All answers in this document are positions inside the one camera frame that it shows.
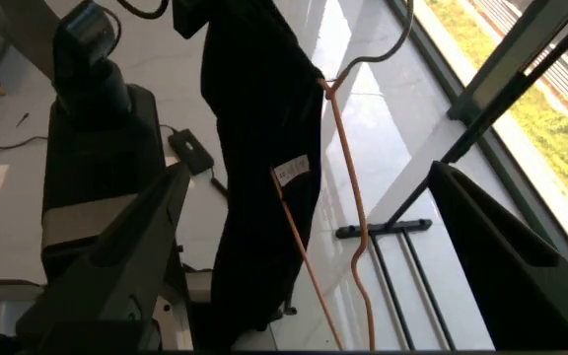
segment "black rod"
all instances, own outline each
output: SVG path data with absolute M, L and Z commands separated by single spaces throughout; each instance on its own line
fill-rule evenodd
M 527 77 L 523 73 L 518 73 L 501 91 L 501 94 L 493 100 L 468 129 L 458 138 L 451 149 L 440 160 L 442 163 L 456 162 L 461 158 L 470 147 L 476 142 L 483 133 L 520 97 L 529 89 L 538 78 L 546 72 L 562 54 L 568 50 L 568 34 L 556 44 L 556 46 L 536 65 L 534 70 Z M 398 209 L 388 219 L 387 224 L 392 226 L 398 221 L 402 214 L 413 204 L 413 202 L 427 188 L 426 178 L 423 179 L 402 202 Z
M 457 347 L 455 346 L 455 342 L 453 341 L 453 337 L 449 332 L 449 328 L 446 325 L 446 321 L 444 316 L 442 315 L 442 311 L 440 311 L 440 306 L 438 305 L 438 301 L 435 298 L 435 294 L 433 293 L 433 289 L 431 289 L 431 284 L 429 284 L 429 278 L 426 277 L 426 273 L 424 272 L 424 268 L 422 267 L 422 263 L 420 262 L 420 257 L 418 256 L 415 247 L 413 246 L 413 242 L 411 241 L 411 237 L 409 237 L 408 232 L 406 230 L 402 230 L 402 236 L 406 241 L 406 245 L 409 248 L 409 253 L 413 258 L 413 263 L 415 263 L 415 268 L 418 270 L 418 274 L 420 275 L 420 280 L 424 285 L 424 290 L 426 291 L 426 296 L 429 298 L 431 302 L 431 306 L 433 307 L 433 312 L 435 313 L 435 317 L 438 319 L 438 323 L 440 324 L 440 328 L 442 329 L 442 333 L 444 333 L 444 338 L 446 339 L 447 344 L 449 344 L 449 349 L 451 351 L 457 351 Z
M 379 241 L 374 234 L 370 235 L 370 239 L 372 240 L 372 246 L 374 247 L 376 257 L 378 258 L 379 264 L 381 265 L 383 277 L 385 278 L 385 282 L 390 289 L 391 302 L 393 303 L 393 308 L 395 309 L 395 313 L 398 316 L 398 321 L 400 322 L 400 328 L 402 330 L 402 335 L 404 335 L 406 346 L 408 347 L 408 350 L 413 351 L 415 350 L 415 345 L 413 345 L 413 338 L 411 337 L 409 326 L 406 324 L 406 319 L 404 318 L 404 313 L 402 312 L 402 307 L 400 306 L 400 300 L 398 299 L 398 295 L 396 294 L 393 283 L 391 282 L 390 272 L 388 271 L 387 265 L 385 264 L 385 258 L 383 257 L 383 252 L 381 251 L 381 247 L 379 246 Z

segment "white tile floor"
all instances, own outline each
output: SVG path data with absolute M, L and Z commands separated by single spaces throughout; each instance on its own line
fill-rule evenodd
M 47 2 L 60 16 L 77 3 L 76 0 Z M 199 91 L 204 31 L 184 40 L 173 31 L 170 14 L 159 21 L 144 21 L 127 14 L 114 1 L 99 2 L 112 8 L 123 22 L 123 38 L 111 58 L 120 66 L 125 79 L 156 95 L 161 121 L 179 129 L 189 128 L 198 137 L 219 164 L 215 169 L 217 177 L 226 181 L 220 165 L 222 155 L 215 117 Z M 387 50 L 400 31 L 383 0 L 279 0 L 276 3 L 303 49 L 327 78 L 334 77 L 354 56 Z M 48 108 L 55 97 L 49 82 L 15 50 L 10 50 L 3 62 L 0 80 L 9 93 L 0 98 L 0 145 L 45 134 Z M 412 156 L 427 149 L 443 153 L 462 128 L 445 119 L 449 103 L 409 42 L 390 61 L 363 64 L 354 70 L 338 99 L 366 212 L 371 222 L 381 222 L 391 213 L 388 202 L 398 200 L 393 194 L 388 195 L 388 190 Z M 29 118 L 16 128 L 26 112 Z M 323 184 L 313 224 L 310 259 L 345 347 L 364 349 L 368 341 L 364 306 L 349 270 L 358 241 L 337 241 L 332 234 L 337 227 L 358 224 L 358 220 L 330 109 L 325 111 L 322 122 Z M 432 132 L 442 133 L 432 139 L 429 137 Z M 39 283 L 45 280 L 39 261 L 44 156 L 44 143 L 0 153 L 0 172 L 3 172 L 0 173 L 0 278 Z M 427 159 L 421 164 L 423 169 L 430 164 L 431 158 Z M 470 151 L 459 166 L 512 208 L 478 151 Z M 410 183 L 414 186 L 420 178 L 420 175 L 411 176 L 402 189 L 407 189 Z M 177 230 L 177 239 L 185 246 L 184 261 L 197 268 L 212 266 L 226 215 L 226 204 L 208 179 L 208 176 L 194 179 Z M 427 233 L 415 235 L 413 241 L 458 348 L 492 348 L 430 195 L 425 193 L 420 197 L 403 218 L 431 218 L 434 222 Z M 403 240 L 385 237 L 381 246 L 417 349 L 444 348 L 430 308 L 423 301 L 421 286 L 415 281 L 411 260 L 406 258 Z M 374 303 L 378 348 L 404 349 L 395 331 L 395 315 L 376 260 L 366 254 L 359 272 Z M 277 348 L 335 349 L 305 269 L 297 282 L 293 302 L 299 314 L 277 321 L 271 327 Z M 244 341 L 253 342 L 253 347 L 268 347 L 259 345 L 264 341 L 263 336 Z

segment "tile floor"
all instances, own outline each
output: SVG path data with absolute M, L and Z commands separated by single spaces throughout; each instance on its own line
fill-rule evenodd
M 76 0 L 48 0 L 60 16 Z M 112 55 L 127 82 L 151 90 L 157 98 L 162 122 L 189 128 L 219 165 L 216 175 L 226 176 L 215 130 L 215 117 L 200 97 L 199 67 L 205 31 L 184 40 L 173 31 L 172 17 L 145 21 L 127 14 L 116 2 L 99 1 L 114 10 L 124 26 L 121 43 Z M 361 54 L 381 53 L 397 39 L 398 22 L 383 0 L 277 0 L 278 7 L 299 37 L 302 48 L 327 78 Z M 150 1 L 134 1 L 145 7 Z M 48 108 L 54 92 L 48 80 L 18 52 L 11 49 L 0 67 L 0 80 L 8 96 L 0 98 L 0 145 L 46 134 Z M 400 198 L 397 188 L 408 192 L 431 159 L 443 152 L 462 128 L 445 119 L 449 107 L 416 49 L 406 46 L 390 61 L 363 64 L 352 72 L 339 92 L 343 119 L 360 179 L 366 212 L 371 222 L 381 222 Z M 30 116 L 20 126 L 24 113 Z M 310 259 L 319 276 L 323 296 L 347 349 L 365 349 L 367 323 L 363 301 L 353 282 L 349 262 L 358 241 L 337 241 L 333 230 L 358 224 L 353 196 L 338 144 L 330 109 L 322 119 L 323 184 L 313 224 Z M 412 157 L 424 157 L 416 162 Z M 0 153 L 0 278 L 44 282 L 39 261 L 40 205 L 45 145 L 34 143 Z M 420 173 L 400 172 L 419 164 Z M 473 149 L 459 167 L 513 208 L 480 153 Z M 407 183 L 399 183 L 402 178 Z M 226 215 L 226 203 L 209 185 L 209 176 L 194 179 L 177 230 L 184 244 L 184 261 L 211 267 Z M 459 349 L 490 349 L 478 309 L 469 292 L 459 261 L 430 195 L 425 193 L 406 212 L 407 218 L 431 218 L 433 227 L 413 237 L 413 242 L 445 319 Z M 381 239 L 391 277 L 418 350 L 445 348 L 422 288 L 414 275 L 404 241 Z M 366 254 L 359 272 L 374 303 L 379 349 L 405 349 L 396 333 L 397 320 L 376 260 Z M 294 306 L 299 314 L 271 326 L 278 349 L 335 349 L 308 272 L 297 282 Z M 268 348 L 264 335 L 244 339 L 249 348 Z

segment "orange wire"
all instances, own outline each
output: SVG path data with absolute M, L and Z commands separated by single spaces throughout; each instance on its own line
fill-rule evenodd
M 282 207 L 284 207 L 284 213 L 286 213 L 286 218 L 288 219 L 288 224 L 291 226 L 293 230 L 293 235 L 295 236 L 295 242 L 297 242 L 297 248 L 302 255 L 302 259 L 306 264 L 306 268 L 308 269 L 308 273 L 311 275 L 311 281 L 313 282 L 313 286 L 315 286 L 315 292 L 317 293 L 317 297 L 319 298 L 319 302 L 321 303 L 321 307 L 323 308 L 323 313 L 327 318 L 327 323 L 330 326 L 330 330 L 332 330 L 332 335 L 334 335 L 334 341 L 336 341 L 336 346 L 338 346 L 339 350 L 343 350 L 343 343 L 341 342 L 341 338 L 336 331 L 336 326 L 334 325 L 334 320 L 332 320 L 332 316 L 330 315 L 330 311 L 327 309 L 327 305 L 325 304 L 325 300 L 323 299 L 323 295 L 321 294 L 320 284 L 315 277 L 315 273 L 313 272 L 313 267 L 311 266 L 311 262 L 308 260 L 306 256 L 306 249 L 304 248 L 304 243 L 302 243 L 302 238 L 300 237 L 300 233 L 297 230 L 297 226 L 295 225 L 295 221 L 293 220 L 293 216 L 291 215 L 291 211 L 288 208 L 288 204 L 284 201 L 282 196 L 282 188 L 275 176 L 275 172 L 271 171 L 271 177 L 273 178 L 273 183 L 275 184 L 275 188 L 277 189 L 277 194 L 280 197 L 280 201 L 282 202 Z
M 354 171 L 354 163 L 352 162 L 350 147 L 347 143 L 347 137 L 345 136 L 345 129 L 343 128 L 341 113 L 339 111 L 339 107 L 336 102 L 336 97 L 334 95 L 338 86 L 332 89 L 324 79 L 318 79 L 318 83 L 325 89 L 326 98 L 330 101 L 332 105 L 332 110 L 334 111 L 334 120 L 336 121 L 336 128 L 339 133 L 339 139 L 341 140 L 341 148 L 343 149 L 343 155 L 345 157 L 347 172 L 350 175 L 352 190 L 354 191 L 356 210 L 359 215 L 359 224 L 361 225 L 361 243 L 359 244 L 359 247 L 356 249 L 356 251 L 354 251 L 350 267 L 352 268 L 352 276 L 354 277 L 354 282 L 356 283 L 356 286 L 359 288 L 361 296 L 363 296 L 363 301 L 365 301 L 365 310 L 367 311 L 367 327 L 368 327 L 369 340 L 370 340 L 370 350 L 376 350 L 376 334 L 374 330 L 374 314 L 372 313 L 372 301 L 370 300 L 370 296 L 368 295 L 367 290 L 365 290 L 365 286 L 363 285 L 363 282 L 359 277 L 359 272 L 357 269 L 357 264 L 359 262 L 359 259 L 361 258 L 363 252 L 367 250 L 370 238 L 367 230 L 367 220 L 365 218 L 365 212 L 363 209 L 361 190 L 359 189 L 358 179 L 356 179 L 356 172 Z

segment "metal base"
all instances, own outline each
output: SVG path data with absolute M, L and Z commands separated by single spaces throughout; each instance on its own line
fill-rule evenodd
M 424 232 L 428 230 L 433 223 L 428 219 L 419 219 L 414 221 L 400 221 L 393 225 L 388 223 L 369 224 L 367 230 L 370 235 L 381 236 L 385 234 L 398 234 L 406 230 L 406 232 Z M 361 237 L 360 226 L 341 227 L 336 230 L 334 235 L 339 239 L 359 238 Z

